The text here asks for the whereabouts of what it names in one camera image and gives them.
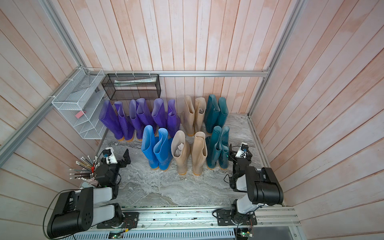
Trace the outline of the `blue rain boot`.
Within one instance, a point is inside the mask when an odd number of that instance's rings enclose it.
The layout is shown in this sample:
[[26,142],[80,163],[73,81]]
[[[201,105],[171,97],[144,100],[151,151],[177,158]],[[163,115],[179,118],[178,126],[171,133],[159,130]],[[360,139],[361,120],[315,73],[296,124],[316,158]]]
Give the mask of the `blue rain boot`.
[[166,171],[173,158],[171,152],[171,145],[173,138],[168,138],[168,130],[165,128],[159,129],[159,141],[155,144],[153,150],[154,154],[159,161],[159,168],[162,171]]
[[153,126],[145,126],[141,150],[148,159],[151,169],[157,169],[159,167],[159,161],[154,154],[154,146],[158,141],[159,137],[155,136]]

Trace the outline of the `beige rain boot large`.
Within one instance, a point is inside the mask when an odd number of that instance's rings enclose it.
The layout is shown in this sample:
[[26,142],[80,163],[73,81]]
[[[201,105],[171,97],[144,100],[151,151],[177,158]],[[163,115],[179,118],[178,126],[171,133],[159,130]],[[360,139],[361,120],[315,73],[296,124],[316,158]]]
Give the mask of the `beige rain boot large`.
[[194,120],[195,109],[192,102],[192,98],[190,96],[185,96],[185,108],[184,111],[181,113],[181,123],[188,136],[193,136],[195,134]]

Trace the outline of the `blue rain boot front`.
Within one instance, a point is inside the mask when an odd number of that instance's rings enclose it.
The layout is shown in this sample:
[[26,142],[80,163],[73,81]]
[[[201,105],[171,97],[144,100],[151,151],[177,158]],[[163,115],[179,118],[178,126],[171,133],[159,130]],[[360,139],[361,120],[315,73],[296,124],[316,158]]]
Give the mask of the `blue rain boot front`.
[[159,141],[155,144],[153,150],[154,154],[159,161],[159,168],[162,171],[166,171],[173,158],[171,152],[171,145],[173,138],[168,138],[168,130],[165,128],[159,129]]

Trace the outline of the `teal rain boot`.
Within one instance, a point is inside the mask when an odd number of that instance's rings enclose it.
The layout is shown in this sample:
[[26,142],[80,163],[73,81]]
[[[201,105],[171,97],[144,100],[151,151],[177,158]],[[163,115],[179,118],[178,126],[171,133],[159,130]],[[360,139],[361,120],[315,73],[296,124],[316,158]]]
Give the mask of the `teal rain boot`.
[[215,95],[211,94],[208,98],[207,109],[205,114],[205,125],[207,133],[211,134],[216,126],[217,119],[220,114],[220,107]]
[[222,128],[220,126],[215,126],[211,136],[206,137],[207,144],[207,166],[209,169],[214,169],[216,167],[217,161],[222,151],[221,145],[221,136]]
[[222,135],[221,135],[221,147],[222,151],[219,156],[219,165],[220,168],[225,170],[228,168],[229,165],[229,133],[230,128],[228,126],[224,126],[222,128]]
[[218,101],[218,106],[220,108],[220,111],[216,120],[216,126],[223,127],[229,114],[226,98],[220,97]]

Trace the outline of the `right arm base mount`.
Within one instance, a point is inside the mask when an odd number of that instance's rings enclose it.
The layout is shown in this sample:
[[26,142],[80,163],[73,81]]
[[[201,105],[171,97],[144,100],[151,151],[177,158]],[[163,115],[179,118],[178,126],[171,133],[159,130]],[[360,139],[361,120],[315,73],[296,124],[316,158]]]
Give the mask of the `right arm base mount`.
[[257,218],[254,212],[247,212],[245,214],[238,213],[235,209],[216,209],[212,212],[214,218],[217,219],[219,226],[255,226],[257,225]]

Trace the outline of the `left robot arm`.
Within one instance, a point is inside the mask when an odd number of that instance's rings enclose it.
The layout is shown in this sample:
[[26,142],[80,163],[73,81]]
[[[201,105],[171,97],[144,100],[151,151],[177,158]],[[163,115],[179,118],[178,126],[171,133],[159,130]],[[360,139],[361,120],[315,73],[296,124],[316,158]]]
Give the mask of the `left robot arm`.
[[64,190],[53,199],[54,210],[49,221],[43,221],[43,234],[47,239],[59,240],[91,227],[128,227],[127,219],[118,203],[107,204],[118,196],[121,168],[131,163],[129,150],[117,160],[113,148],[102,151],[101,165],[94,167],[97,187]]

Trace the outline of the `beige rain boot small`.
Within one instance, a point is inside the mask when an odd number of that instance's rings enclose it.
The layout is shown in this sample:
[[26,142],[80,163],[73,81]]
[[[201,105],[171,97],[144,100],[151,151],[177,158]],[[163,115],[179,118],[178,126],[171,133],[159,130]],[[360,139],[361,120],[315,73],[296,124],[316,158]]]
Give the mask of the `beige rain boot small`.
[[185,175],[187,173],[187,159],[190,155],[190,151],[191,147],[186,140],[185,133],[181,130],[177,131],[171,144],[171,153],[177,163],[177,171],[179,175]]

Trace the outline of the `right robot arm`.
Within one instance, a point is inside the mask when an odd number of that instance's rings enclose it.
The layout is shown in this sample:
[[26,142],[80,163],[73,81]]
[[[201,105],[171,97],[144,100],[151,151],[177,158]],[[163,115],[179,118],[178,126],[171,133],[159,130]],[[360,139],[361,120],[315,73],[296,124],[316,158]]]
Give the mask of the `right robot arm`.
[[250,215],[261,205],[280,205],[284,201],[283,190],[273,170],[251,166],[252,156],[245,143],[237,151],[229,146],[229,160],[233,162],[233,175],[229,177],[229,185],[233,191],[245,193],[232,204],[233,218]]

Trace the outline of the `purple rain boot back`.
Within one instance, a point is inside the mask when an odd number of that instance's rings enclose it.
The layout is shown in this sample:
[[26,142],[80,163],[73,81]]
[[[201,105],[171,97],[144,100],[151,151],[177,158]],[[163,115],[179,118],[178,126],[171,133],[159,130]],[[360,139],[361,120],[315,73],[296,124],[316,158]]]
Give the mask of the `purple rain boot back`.
[[180,129],[180,124],[181,120],[177,114],[176,101],[170,99],[168,101],[167,129],[171,138],[173,138]]

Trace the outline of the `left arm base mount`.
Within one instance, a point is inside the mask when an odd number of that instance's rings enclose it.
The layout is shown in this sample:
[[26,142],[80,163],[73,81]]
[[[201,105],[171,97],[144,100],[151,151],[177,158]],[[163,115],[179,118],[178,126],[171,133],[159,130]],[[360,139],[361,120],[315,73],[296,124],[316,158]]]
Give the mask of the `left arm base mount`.
[[97,224],[97,229],[133,229],[138,225],[138,212],[123,212],[118,203],[109,204],[114,207],[114,216],[110,220],[106,220]]

